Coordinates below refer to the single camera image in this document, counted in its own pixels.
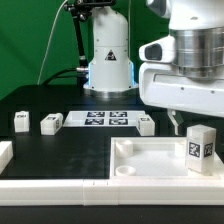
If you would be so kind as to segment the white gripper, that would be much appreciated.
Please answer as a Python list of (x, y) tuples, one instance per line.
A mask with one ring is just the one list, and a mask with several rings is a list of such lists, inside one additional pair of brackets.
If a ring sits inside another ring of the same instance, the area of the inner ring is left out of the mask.
[(224, 65), (214, 67), (207, 78), (182, 75), (172, 64), (171, 36), (141, 46), (139, 57), (143, 61), (139, 70), (140, 98), (146, 105), (168, 109), (176, 135), (183, 123), (179, 111), (224, 117)]

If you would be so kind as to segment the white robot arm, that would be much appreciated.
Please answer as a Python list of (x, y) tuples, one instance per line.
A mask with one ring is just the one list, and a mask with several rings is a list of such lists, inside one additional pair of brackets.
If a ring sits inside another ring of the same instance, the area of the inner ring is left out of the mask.
[(146, 105), (224, 117), (224, 0), (146, 0), (146, 5), (169, 20), (169, 34), (145, 43), (159, 24), (139, 21), (139, 80), (130, 76), (126, 34), (110, 8), (97, 8), (94, 57), (84, 89), (107, 96), (137, 85)]

